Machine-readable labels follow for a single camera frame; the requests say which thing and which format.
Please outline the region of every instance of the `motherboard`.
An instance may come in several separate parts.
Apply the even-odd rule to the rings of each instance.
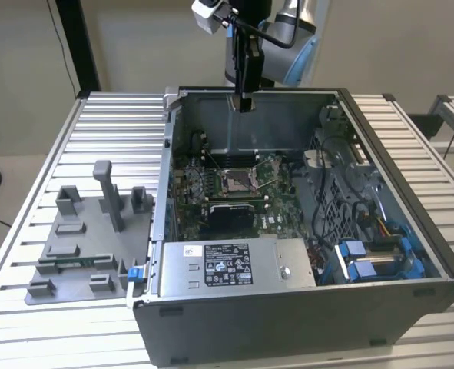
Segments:
[[[244,167],[209,159],[192,158],[174,170],[179,241],[308,238],[291,183],[299,163],[276,153],[257,155]]]

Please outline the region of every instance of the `power supply label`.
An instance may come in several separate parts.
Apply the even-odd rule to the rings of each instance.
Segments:
[[[252,284],[249,244],[204,245],[204,283],[209,287]]]

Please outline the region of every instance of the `yellow wire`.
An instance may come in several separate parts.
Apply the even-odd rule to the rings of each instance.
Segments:
[[[384,231],[388,236],[390,236],[390,232],[387,231],[386,225],[383,223],[382,219],[377,218],[377,221],[379,221],[380,225],[382,226],[383,231]]]

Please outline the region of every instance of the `aluminum extrusion table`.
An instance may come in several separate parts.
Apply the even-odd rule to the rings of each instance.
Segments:
[[[354,98],[454,250],[453,172],[397,103]],[[142,184],[156,194],[162,117],[162,95],[93,93],[75,102],[0,250],[0,367],[153,367],[124,299],[28,306],[24,297],[62,185],[101,195],[93,164],[110,159],[122,194]],[[451,368],[454,305],[422,318],[393,347],[217,365],[203,367]]]

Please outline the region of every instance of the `sticker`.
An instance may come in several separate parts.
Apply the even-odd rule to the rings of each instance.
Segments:
[[[204,245],[204,282],[209,287],[252,284],[249,244]]]
[[[186,244],[184,246],[184,256],[203,256],[203,246],[201,246],[200,244]]]

